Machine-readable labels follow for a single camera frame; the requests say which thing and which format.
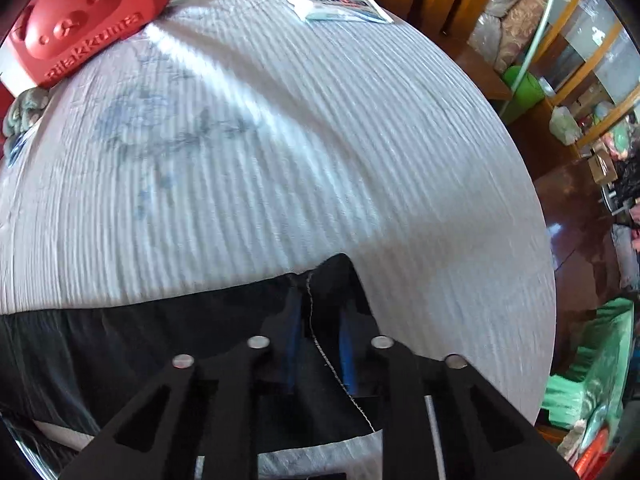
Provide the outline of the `striped white bed sheet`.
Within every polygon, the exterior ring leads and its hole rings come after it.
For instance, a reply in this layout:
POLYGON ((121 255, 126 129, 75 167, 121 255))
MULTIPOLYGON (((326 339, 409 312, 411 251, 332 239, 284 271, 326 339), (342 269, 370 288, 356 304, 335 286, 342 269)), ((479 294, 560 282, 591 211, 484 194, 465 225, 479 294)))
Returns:
MULTIPOLYGON (((1 166, 1 319, 144 304, 352 260, 382 332, 539 412, 552 255, 482 92, 411 25, 190 0, 52 93, 1 166)), ((94 436, 20 424, 63 467, 94 436)))

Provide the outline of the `grey plush toy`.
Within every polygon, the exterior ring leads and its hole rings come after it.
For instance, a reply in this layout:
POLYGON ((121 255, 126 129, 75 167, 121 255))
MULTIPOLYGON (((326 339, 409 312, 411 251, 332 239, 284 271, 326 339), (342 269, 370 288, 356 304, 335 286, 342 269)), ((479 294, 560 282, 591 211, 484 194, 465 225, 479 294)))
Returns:
POLYGON ((2 132, 9 139, 23 134, 41 118, 50 101, 49 91, 40 87, 22 92, 4 116, 2 132))

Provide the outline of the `black jeans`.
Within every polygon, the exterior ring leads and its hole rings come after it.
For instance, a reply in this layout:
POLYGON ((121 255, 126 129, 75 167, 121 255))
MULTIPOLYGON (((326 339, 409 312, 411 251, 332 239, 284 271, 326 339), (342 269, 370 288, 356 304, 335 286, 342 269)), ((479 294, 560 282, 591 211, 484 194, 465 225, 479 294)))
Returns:
POLYGON ((302 274, 114 308, 39 310, 1 320, 1 411, 97 434, 178 354, 218 356, 285 309, 284 372, 260 400, 268 453, 370 434, 378 404, 360 391, 344 313, 370 311, 352 260, 302 274))

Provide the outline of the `red bear suitcase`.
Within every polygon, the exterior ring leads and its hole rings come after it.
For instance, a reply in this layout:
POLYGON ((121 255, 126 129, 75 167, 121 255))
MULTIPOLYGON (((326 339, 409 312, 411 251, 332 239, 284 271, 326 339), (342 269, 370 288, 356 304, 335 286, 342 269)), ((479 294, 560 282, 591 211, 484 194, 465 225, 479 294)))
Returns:
POLYGON ((1 83, 12 96, 51 88, 90 58, 152 22, 169 0, 18 0, 1 43, 1 83))

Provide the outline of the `green plastic bag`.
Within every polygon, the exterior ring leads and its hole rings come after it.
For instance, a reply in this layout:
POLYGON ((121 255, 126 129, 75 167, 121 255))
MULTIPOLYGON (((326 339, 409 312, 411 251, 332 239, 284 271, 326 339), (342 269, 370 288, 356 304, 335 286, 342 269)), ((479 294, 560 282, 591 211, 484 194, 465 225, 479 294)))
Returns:
POLYGON ((584 454, 601 428, 617 428, 633 331, 634 303, 607 302, 584 325, 568 367, 549 377, 541 408, 552 426, 567 431, 570 442, 560 446, 564 457, 584 454))

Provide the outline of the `blue handled scissors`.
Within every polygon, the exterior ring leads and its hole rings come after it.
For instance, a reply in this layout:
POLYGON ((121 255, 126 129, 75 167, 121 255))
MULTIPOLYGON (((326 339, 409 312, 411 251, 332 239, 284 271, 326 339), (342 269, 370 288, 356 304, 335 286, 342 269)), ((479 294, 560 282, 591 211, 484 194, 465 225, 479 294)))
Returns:
POLYGON ((23 151, 27 138, 28 135, 26 133, 19 133, 6 139, 3 145, 3 154, 8 166, 16 162, 17 157, 20 156, 21 151, 23 151))

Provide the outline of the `green bucket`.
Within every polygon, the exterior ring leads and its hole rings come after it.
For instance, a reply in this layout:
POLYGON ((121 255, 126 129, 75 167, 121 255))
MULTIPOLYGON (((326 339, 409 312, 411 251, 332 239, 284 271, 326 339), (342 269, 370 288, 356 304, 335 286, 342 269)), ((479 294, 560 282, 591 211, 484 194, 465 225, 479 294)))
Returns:
POLYGON ((503 122, 510 125, 545 97, 538 80, 532 74, 526 73, 502 115, 503 122))

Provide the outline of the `white tissue pack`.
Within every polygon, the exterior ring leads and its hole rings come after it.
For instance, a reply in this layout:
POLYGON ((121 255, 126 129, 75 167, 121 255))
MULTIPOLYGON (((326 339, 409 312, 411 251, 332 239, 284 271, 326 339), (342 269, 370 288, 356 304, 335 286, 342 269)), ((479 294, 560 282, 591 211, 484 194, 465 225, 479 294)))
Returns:
POLYGON ((375 0, 288 0, 288 4, 305 22, 392 24, 394 21, 375 0))

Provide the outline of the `wooden shelf unit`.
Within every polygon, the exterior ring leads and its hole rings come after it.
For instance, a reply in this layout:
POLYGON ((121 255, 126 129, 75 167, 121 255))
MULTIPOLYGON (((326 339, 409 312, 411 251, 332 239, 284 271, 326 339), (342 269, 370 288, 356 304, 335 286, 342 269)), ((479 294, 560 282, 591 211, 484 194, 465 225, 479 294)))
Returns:
POLYGON ((606 0, 554 0, 532 64, 536 144, 564 160, 612 136, 639 102, 639 50, 606 0))

